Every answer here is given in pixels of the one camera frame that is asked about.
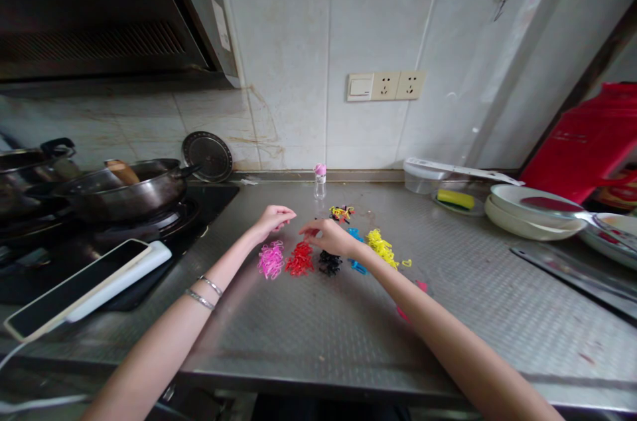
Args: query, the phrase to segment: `range hood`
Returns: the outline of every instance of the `range hood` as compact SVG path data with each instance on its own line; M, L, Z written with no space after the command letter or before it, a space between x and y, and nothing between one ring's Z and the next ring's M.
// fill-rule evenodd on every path
M223 0L2 0L0 94L233 88Z

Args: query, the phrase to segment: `wooden spatula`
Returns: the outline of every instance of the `wooden spatula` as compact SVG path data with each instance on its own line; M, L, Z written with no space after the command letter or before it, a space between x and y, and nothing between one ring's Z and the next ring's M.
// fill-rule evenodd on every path
M115 176L117 176L119 180L124 182L124 184L132 185L132 184L139 183L139 177L134 172L134 170L131 169L130 165L128 165L126 162L118 160L118 159L111 159L111 160L104 161L104 165Z

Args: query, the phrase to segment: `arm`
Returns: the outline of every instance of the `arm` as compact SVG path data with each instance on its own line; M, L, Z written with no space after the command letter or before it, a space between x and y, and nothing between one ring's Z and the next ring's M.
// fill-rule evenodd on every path
M204 274L225 290L246 256L267 235L296 217L287 207L270 205L261 218ZM190 287L215 304L218 295L206 282ZM183 364L211 311L183 295L155 322L106 382L82 420L143 420Z
M520 373L480 337L358 242L332 220L314 220L301 233L327 252L353 258L365 266L411 320L438 361L464 395L488 420L562 420Z

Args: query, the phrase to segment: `bangle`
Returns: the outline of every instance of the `bangle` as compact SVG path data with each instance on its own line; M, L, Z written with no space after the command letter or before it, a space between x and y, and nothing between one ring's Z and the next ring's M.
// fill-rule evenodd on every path
M206 278L203 275L201 275L199 278L197 278L197 280L202 280L203 282L206 282L208 285L213 287L214 291L217 292L217 295L219 295L219 298L221 298L223 296L224 291L221 288L219 288L217 285L212 283L208 278Z
M204 307L208 308L211 311L214 310L214 305L212 303L210 303L207 299L197 295L190 288L186 288L186 291L184 292L184 295L189 295L190 297L194 298L196 301L201 303Z

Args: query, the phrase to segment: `charging cable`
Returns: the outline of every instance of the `charging cable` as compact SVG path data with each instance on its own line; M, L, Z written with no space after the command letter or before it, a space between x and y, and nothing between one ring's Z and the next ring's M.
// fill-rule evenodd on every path
M0 361L0 370L9 362L13 355L15 355L22 348L29 343L20 343L14 349L9 351L9 354ZM63 404L72 404L81 402L88 399L86 394L75 394L73 396L60 396L58 398L47 398L43 400L26 401L18 404L11 404L8 402L0 401L0 414L14 414L20 411L38 409L38 408L52 408L53 406L62 406Z

